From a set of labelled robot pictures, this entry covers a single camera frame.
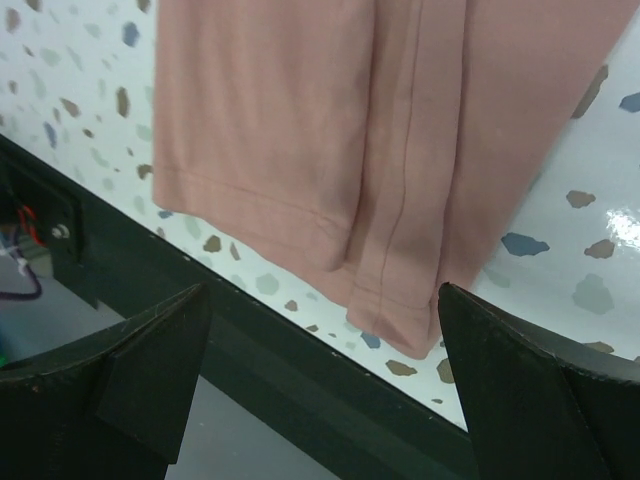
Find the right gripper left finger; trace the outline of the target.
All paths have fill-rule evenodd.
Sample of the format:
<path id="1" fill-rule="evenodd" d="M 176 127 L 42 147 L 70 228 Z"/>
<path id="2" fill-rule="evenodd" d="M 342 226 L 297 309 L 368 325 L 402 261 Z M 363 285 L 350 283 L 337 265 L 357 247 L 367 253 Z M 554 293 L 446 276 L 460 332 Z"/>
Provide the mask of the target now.
<path id="1" fill-rule="evenodd" d="M 1 370 L 4 479 L 162 479 L 177 462 L 210 329 L 194 285 Z"/>

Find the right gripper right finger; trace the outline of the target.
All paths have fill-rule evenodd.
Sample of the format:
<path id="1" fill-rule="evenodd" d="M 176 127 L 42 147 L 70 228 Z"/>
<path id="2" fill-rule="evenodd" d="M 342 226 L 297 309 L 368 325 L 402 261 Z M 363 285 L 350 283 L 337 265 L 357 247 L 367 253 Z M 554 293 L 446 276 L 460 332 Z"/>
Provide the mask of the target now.
<path id="1" fill-rule="evenodd" d="M 438 311 L 481 478 L 638 478 L 638 363 L 450 283 Z"/>

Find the dusty pink printed t-shirt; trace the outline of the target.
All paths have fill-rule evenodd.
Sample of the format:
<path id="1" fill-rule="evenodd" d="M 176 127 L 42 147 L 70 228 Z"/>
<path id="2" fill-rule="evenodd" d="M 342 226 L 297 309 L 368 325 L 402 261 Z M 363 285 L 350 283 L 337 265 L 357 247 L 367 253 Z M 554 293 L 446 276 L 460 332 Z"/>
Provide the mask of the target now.
<path id="1" fill-rule="evenodd" d="M 162 1 L 153 197 L 422 359 L 635 1 Z"/>

